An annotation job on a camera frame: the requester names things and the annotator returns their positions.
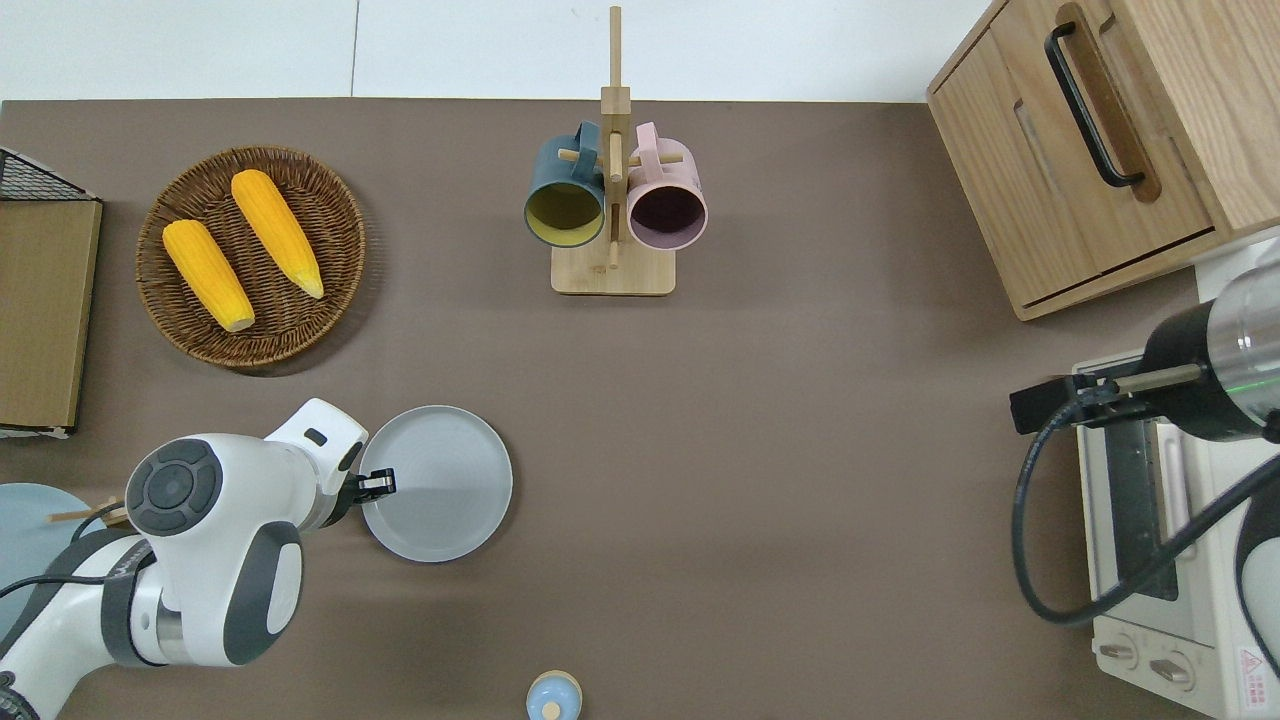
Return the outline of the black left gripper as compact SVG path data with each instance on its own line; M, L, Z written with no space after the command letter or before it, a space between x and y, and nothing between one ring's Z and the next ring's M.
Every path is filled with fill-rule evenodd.
M338 523L357 500L379 500L397 492L396 471L393 468L383 468L358 474L352 471L355 461L364 450L362 445L352 445L347 455L340 460L337 470L340 473L340 487L335 493L333 509L325 520L325 527Z

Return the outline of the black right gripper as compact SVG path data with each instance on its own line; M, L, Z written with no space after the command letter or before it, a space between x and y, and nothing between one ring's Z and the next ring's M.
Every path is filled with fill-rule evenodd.
M1149 404L1121 392L1115 379L1101 374L1056 375L1009 396L1012 427L1020 436L1042 430L1064 406L1069 409L1069 427L1091 429L1153 416Z

